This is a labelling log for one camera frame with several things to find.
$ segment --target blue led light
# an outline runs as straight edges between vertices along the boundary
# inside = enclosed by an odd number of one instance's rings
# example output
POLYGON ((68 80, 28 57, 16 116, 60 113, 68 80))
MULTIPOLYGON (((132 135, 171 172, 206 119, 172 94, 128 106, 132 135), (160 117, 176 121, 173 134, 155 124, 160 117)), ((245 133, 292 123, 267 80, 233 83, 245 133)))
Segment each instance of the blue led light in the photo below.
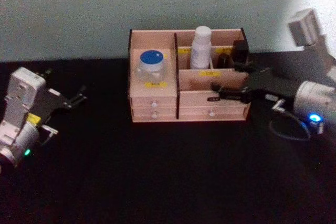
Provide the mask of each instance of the blue led light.
POLYGON ((319 123, 322 121, 322 117, 317 114, 310 114, 309 119, 316 123, 319 123))

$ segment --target white plastic bottle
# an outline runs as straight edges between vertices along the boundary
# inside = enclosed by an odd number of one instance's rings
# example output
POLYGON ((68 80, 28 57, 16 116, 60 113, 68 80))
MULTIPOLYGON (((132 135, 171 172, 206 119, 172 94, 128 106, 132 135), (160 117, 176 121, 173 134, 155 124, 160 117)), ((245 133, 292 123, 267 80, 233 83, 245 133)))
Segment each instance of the white plastic bottle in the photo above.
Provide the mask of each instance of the white plastic bottle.
POLYGON ((192 43, 190 68, 207 69, 211 59, 211 29, 199 26, 195 31, 192 43))

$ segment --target black table surface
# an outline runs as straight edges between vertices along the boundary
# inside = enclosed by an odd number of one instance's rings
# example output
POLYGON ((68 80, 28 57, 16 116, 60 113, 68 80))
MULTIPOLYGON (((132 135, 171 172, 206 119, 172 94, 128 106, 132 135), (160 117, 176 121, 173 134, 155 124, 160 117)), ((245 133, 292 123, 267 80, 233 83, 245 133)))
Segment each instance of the black table surface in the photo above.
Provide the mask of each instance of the black table surface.
POLYGON ((133 124, 127 60, 1 63, 0 97, 20 66, 51 67, 50 87, 71 97, 85 84, 88 100, 0 177, 1 223, 336 221, 334 140, 275 137, 271 104, 253 102, 246 122, 133 124))

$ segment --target clear jar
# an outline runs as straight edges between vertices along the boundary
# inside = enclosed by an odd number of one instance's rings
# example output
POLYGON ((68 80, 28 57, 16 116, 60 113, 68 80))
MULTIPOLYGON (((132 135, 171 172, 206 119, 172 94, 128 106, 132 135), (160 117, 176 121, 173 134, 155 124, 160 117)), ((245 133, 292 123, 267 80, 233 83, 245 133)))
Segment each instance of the clear jar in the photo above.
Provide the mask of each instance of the clear jar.
POLYGON ((167 62, 157 50, 148 50, 141 54, 135 75, 142 81, 159 83, 167 71, 167 62))

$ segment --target blue jar lid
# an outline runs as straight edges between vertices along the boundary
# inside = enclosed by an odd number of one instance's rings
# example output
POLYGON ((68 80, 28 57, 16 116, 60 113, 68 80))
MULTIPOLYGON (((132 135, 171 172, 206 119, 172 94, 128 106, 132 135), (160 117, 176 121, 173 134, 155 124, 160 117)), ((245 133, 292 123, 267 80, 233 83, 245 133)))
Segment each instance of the blue jar lid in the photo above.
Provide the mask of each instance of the blue jar lid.
POLYGON ((140 60, 145 64, 158 64, 163 60, 163 54, 156 50, 143 52, 140 60))

